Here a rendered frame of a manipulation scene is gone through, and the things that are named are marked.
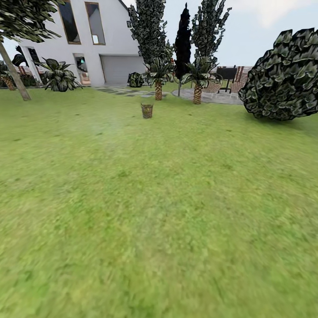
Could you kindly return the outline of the wicker basket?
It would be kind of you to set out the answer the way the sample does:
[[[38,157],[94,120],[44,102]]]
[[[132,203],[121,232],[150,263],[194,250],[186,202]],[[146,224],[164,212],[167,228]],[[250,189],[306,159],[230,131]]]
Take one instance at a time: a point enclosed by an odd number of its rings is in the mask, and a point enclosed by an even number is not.
[[[145,119],[150,119],[152,117],[153,105],[141,105],[142,114]]]

